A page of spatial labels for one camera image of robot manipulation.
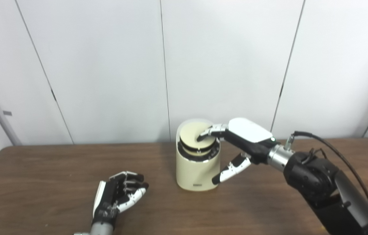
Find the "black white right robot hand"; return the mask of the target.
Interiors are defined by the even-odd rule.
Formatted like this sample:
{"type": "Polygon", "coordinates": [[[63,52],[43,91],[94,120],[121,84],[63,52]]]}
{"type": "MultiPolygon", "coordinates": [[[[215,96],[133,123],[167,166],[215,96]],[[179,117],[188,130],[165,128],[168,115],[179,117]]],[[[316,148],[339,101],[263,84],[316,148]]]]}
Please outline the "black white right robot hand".
{"type": "Polygon", "coordinates": [[[225,140],[242,151],[212,178],[213,185],[239,174],[251,164],[267,164],[268,154],[279,144],[267,129],[242,117],[231,119],[228,124],[210,126],[200,133],[196,141],[200,142],[210,136],[225,140]]]}

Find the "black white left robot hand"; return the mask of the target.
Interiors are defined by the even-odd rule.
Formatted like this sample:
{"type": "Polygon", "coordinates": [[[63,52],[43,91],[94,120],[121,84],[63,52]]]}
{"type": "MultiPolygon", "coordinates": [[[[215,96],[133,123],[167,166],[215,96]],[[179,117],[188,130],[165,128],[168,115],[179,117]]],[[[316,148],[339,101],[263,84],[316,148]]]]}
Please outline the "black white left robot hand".
{"type": "Polygon", "coordinates": [[[144,175],[130,171],[117,173],[99,182],[93,207],[94,223],[115,226],[117,216],[134,206],[146,193],[149,184],[144,175]]]}

